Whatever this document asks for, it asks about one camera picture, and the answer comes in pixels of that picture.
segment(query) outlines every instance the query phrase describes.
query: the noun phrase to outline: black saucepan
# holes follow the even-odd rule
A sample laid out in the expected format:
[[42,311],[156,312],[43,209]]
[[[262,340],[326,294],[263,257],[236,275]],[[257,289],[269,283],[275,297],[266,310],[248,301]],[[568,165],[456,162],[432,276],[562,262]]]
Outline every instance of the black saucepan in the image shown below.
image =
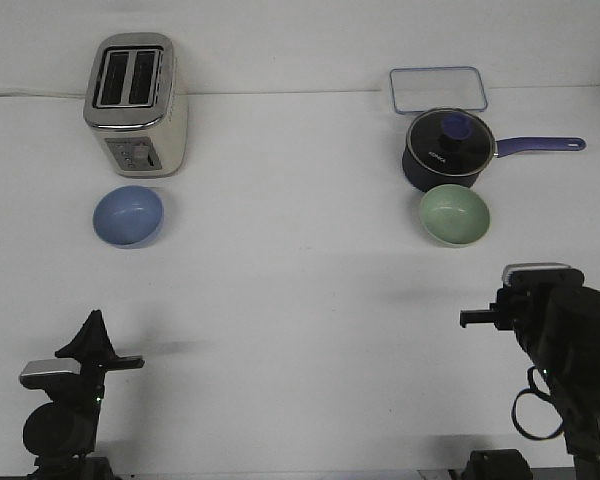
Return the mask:
[[414,187],[426,192],[445,183],[471,187],[494,156],[527,150],[578,151],[581,138],[518,137],[496,141],[486,123],[457,108],[420,114],[407,132],[402,168]]

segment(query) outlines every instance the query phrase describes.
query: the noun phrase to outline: green bowl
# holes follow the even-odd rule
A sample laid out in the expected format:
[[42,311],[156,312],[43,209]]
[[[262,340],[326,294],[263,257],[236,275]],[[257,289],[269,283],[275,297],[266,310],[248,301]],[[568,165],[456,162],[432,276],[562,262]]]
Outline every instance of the green bowl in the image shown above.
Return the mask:
[[484,200],[461,185],[439,185],[420,201],[420,221],[436,240],[451,247],[463,247],[479,240],[491,217]]

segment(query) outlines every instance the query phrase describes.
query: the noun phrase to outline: toaster control panel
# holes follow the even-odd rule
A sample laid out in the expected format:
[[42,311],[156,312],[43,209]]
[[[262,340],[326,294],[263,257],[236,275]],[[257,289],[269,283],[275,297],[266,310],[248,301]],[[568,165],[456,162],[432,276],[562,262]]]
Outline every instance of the toaster control panel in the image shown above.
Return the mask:
[[147,172],[162,169],[149,137],[107,138],[105,141],[122,170]]

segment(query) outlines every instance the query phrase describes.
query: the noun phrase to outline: pan handle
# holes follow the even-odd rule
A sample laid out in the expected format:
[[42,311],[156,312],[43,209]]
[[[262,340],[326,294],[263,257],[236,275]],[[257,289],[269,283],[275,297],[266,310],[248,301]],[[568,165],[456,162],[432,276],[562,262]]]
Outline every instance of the pan handle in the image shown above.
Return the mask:
[[583,139],[577,137],[516,137],[498,140],[496,144],[498,157],[526,150],[579,151],[587,146]]

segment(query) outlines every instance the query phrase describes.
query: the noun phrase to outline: white wall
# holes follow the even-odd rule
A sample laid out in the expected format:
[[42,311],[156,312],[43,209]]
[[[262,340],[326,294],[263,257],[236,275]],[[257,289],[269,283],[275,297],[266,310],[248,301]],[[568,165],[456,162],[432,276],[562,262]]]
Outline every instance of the white wall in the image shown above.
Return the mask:
[[158,31],[188,91],[366,90],[396,66],[599,85],[600,0],[0,0],[0,89],[82,93],[98,44]]

